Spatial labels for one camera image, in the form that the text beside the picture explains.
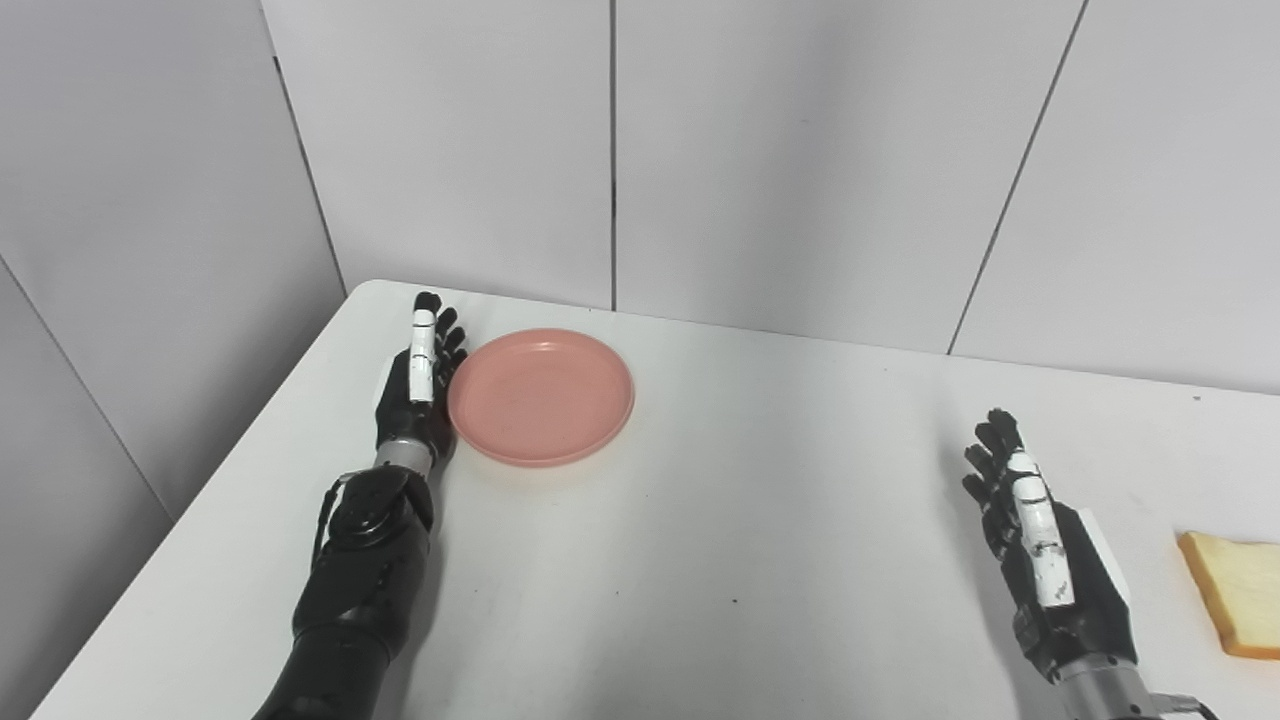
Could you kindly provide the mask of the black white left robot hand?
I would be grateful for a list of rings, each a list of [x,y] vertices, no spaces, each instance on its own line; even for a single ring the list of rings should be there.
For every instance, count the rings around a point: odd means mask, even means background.
[[[439,295],[420,292],[413,304],[410,345],[392,360],[375,409],[376,446],[416,441],[438,461],[456,441],[449,391],[468,356],[458,313]]]

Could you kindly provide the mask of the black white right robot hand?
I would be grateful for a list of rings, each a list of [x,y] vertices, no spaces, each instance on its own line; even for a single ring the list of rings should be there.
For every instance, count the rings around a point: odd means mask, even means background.
[[[964,489],[1016,606],[1019,648],[1046,679],[1092,655],[1135,664],[1129,606],[1084,518],[1057,501],[1011,413],[988,411],[964,451]]]

